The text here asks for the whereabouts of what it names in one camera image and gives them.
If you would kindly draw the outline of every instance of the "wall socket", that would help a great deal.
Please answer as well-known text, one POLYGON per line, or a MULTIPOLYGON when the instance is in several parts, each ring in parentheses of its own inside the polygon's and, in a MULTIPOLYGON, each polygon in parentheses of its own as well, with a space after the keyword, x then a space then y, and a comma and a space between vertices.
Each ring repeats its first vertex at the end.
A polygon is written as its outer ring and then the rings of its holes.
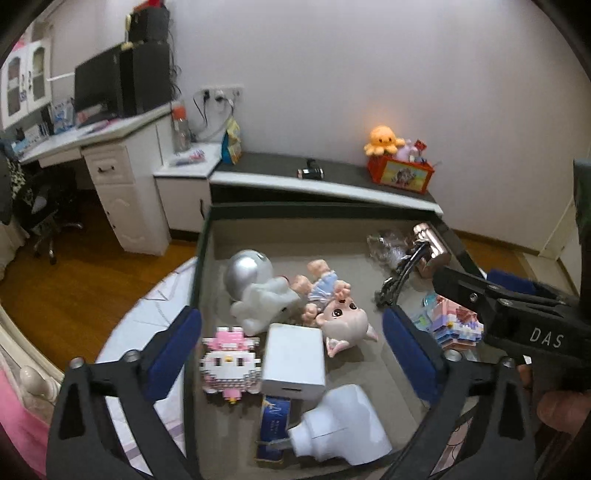
POLYGON ((222 92, 226 98, 232 100, 242 97, 244 85, 204 85, 199 87, 199 90, 195 93, 195 98, 203 98, 206 90, 209 90, 209 99, 215 101, 216 94, 222 92))

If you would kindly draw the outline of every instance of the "white cube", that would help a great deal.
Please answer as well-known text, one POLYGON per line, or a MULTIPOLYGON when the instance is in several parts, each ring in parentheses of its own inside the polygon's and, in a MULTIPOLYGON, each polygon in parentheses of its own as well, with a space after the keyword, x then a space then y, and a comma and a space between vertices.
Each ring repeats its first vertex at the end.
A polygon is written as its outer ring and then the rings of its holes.
POLYGON ((273 323, 262 366, 262 392, 316 400, 326 389, 324 342, 317 328, 273 323))

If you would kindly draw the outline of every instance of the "orange octopus plush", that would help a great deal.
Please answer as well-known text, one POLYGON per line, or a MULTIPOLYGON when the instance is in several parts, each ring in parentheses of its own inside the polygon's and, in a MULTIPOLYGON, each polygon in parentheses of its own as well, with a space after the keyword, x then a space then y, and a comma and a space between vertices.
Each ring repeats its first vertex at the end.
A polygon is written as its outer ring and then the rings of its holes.
POLYGON ((404 139, 396 138, 390 127, 380 125, 371 131, 369 134, 369 143, 363 149, 367 156, 383 155, 384 153, 394 155, 398 151, 398 147, 403 147, 404 145, 406 145, 404 139))

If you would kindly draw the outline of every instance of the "bolt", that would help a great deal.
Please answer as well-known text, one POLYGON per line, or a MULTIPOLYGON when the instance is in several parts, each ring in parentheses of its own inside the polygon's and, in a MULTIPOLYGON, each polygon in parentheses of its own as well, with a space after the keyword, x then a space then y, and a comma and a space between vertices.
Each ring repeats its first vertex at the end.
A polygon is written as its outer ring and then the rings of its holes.
POLYGON ((141 352, 139 350, 129 350, 123 354, 123 360, 129 363, 139 360, 140 357, 141 352))
POLYGON ((462 359, 462 354, 457 350, 445 350, 443 355, 451 362, 459 362, 462 359))
POLYGON ((81 356, 77 356, 70 360, 70 368, 80 368, 85 363, 86 361, 81 356))
POLYGON ((510 356, 506 356, 501 360, 501 364, 507 368, 515 368, 515 360, 513 360, 510 356))

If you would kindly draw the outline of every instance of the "pink blanket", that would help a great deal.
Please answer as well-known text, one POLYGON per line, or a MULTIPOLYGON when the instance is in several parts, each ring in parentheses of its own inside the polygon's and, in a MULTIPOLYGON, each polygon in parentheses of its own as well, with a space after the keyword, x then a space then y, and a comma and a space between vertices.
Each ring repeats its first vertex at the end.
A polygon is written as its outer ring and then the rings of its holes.
POLYGON ((0 369, 0 423, 26 463, 39 475, 45 477, 49 425, 22 406, 2 369, 0 369))

